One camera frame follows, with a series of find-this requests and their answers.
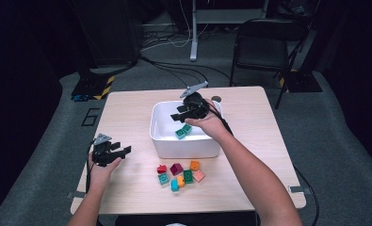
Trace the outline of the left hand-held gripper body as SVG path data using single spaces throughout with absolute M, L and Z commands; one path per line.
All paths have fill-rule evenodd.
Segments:
M 99 134 L 93 141 L 92 161 L 100 167 L 106 167 L 114 158 L 111 152 L 112 137 Z

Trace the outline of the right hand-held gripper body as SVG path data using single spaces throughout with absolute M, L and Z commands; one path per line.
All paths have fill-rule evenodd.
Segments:
M 183 104 L 189 107 L 189 110 L 183 113 L 189 113 L 191 119 L 202 119 L 209 112 L 209 105 L 203 99 L 203 97 L 198 92 L 199 89 L 208 86 L 208 82 L 204 81 L 198 85 L 187 87 L 186 90 L 180 95 L 183 98 Z

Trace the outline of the white plastic bin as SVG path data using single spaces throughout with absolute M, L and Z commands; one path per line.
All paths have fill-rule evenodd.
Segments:
M 219 145 L 201 128 L 193 126 L 190 134 L 178 138 L 175 132 L 184 124 L 174 121 L 172 114 L 177 113 L 181 101 L 159 102 L 154 105 L 150 137 L 161 158 L 211 158 L 219 154 Z

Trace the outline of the person's left hand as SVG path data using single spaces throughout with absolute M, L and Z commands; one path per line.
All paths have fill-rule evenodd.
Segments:
M 89 156 L 89 192 L 96 190 L 105 190 L 110 181 L 112 172 L 121 163 L 121 159 L 117 158 L 106 167 L 96 165 L 92 160 L 92 155 Z

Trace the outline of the person's right hand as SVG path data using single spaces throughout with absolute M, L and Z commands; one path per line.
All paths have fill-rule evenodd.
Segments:
M 219 113 L 211 100 L 206 99 L 210 111 L 203 119 L 185 119 L 185 122 L 192 126 L 200 127 L 209 137 L 217 143 L 230 142 L 234 136 L 226 129 L 219 117 Z

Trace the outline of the black stand base striped edge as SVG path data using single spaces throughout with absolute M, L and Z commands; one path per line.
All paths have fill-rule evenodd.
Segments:
M 114 73 L 94 73 L 90 69 L 78 73 L 80 78 L 72 92 L 72 99 L 75 102 L 103 100 L 115 78 Z

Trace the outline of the black folding chair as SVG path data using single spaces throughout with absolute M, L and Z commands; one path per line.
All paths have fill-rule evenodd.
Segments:
M 243 23 L 235 37 L 229 86 L 235 84 L 235 68 L 288 77 L 308 33 L 308 26 L 297 20 L 259 18 Z

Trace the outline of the dark curtain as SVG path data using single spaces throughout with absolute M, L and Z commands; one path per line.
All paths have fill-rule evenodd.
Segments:
M 0 205 L 36 149 L 62 87 L 14 0 L 0 0 Z
M 372 157 L 372 0 L 323 0 L 317 34 L 327 38 L 324 77 Z

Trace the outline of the person's dark clothing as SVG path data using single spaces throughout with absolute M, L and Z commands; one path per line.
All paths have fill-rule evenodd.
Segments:
M 224 212 L 166 215 L 119 215 L 115 226 L 167 226 L 180 223 L 185 226 L 259 226 L 255 212 Z

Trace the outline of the black equipment case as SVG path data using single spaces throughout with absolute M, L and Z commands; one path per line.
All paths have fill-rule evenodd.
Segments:
M 137 62 L 142 25 L 131 0 L 73 0 L 97 66 Z

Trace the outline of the white desk frame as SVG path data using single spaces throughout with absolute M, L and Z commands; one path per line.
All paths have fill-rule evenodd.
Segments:
M 243 24 L 247 20 L 265 18 L 269 0 L 263 0 L 260 8 L 234 9 L 198 9 L 197 0 L 192 2 L 192 40 L 190 61 L 197 60 L 198 54 L 198 24 Z

